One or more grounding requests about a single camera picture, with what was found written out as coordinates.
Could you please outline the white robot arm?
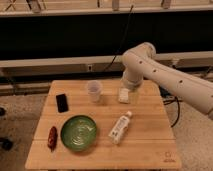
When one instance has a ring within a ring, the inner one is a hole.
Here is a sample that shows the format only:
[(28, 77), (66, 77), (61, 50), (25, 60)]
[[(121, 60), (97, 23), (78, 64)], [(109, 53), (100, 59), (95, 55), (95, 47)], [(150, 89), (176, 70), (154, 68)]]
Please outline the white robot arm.
[(153, 59), (155, 55), (156, 49), (149, 42), (123, 53), (124, 87), (134, 90), (148, 78), (213, 120), (213, 83), (162, 65)]

